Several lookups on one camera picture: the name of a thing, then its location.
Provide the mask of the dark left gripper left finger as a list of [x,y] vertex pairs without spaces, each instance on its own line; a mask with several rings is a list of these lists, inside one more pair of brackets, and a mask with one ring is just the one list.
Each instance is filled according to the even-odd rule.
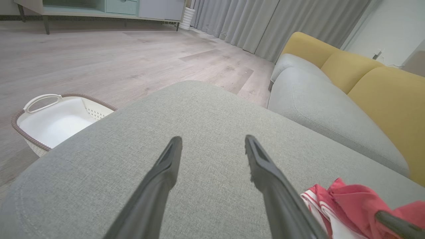
[[183,141],[173,137],[105,233],[105,239],[158,239],[169,192],[176,184]]

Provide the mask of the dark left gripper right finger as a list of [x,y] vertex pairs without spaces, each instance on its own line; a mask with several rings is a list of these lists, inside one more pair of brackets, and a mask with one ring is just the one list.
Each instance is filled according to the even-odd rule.
[[272,238],[326,239],[325,230],[253,135],[245,137],[245,153],[251,181],[264,197]]

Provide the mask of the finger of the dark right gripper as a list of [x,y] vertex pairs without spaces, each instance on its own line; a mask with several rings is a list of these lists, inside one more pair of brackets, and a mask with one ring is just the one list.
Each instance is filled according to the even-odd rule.
[[423,228],[393,216],[389,212],[380,210],[375,214],[375,218],[402,239],[425,238],[425,230]]

